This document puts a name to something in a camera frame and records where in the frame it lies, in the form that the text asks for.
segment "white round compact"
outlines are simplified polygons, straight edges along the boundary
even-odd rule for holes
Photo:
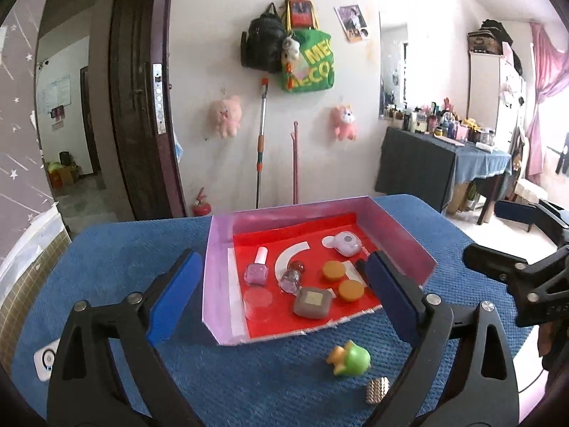
[[[345,257],[353,257],[361,251],[361,240],[354,233],[342,231],[334,236],[332,247]]]

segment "orange round lid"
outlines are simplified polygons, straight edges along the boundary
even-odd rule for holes
[[[339,281],[346,274],[346,267],[342,262],[331,260],[324,264],[322,272],[328,281]]]
[[[338,295],[346,302],[355,302],[363,296],[364,286],[355,279],[342,281],[338,287]]]

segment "star pattern curtain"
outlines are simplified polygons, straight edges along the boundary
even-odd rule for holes
[[[35,52],[46,0],[18,0],[0,25],[0,264],[53,198],[35,121]]]

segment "bag on wardrobe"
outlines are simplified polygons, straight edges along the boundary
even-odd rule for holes
[[[249,34],[241,34],[241,65],[271,74],[280,72],[285,37],[285,26],[271,3],[260,17],[251,21]]]

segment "dark tablecloth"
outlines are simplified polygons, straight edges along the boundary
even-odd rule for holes
[[[411,194],[443,212],[455,185],[501,174],[511,175],[507,152],[485,152],[472,143],[454,146],[430,135],[389,127],[381,146],[376,191]],[[502,184],[499,199],[505,189]]]
[[[477,305],[490,300],[504,323],[515,354],[530,329],[514,323],[516,307],[504,285],[468,270],[462,251],[472,241],[427,204],[412,196],[375,199],[436,259],[425,290],[447,302]],[[39,293],[26,319],[12,362],[12,379],[24,398],[46,414],[48,384],[40,382],[33,353],[57,339],[79,299],[99,306],[145,290],[185,248],[205,254],[211,218],[114,223],[89,228],[70,245]],[[367,348],[372,367],[359,378],[335,378],[328,352],[348,339]],[[124,359],[112,342],[118,372],[135,409],[147,412]],[[358,427],[373,407],[365,385],[395,380],[410,346],[401,342],[384,312],[271,342],[217,346],[201,323],[201,287],[182,313],[174,335],[156,347],[181,393],[207,426]],[[451,369],[456,341],[448,345],[423,412],[436,407]]]

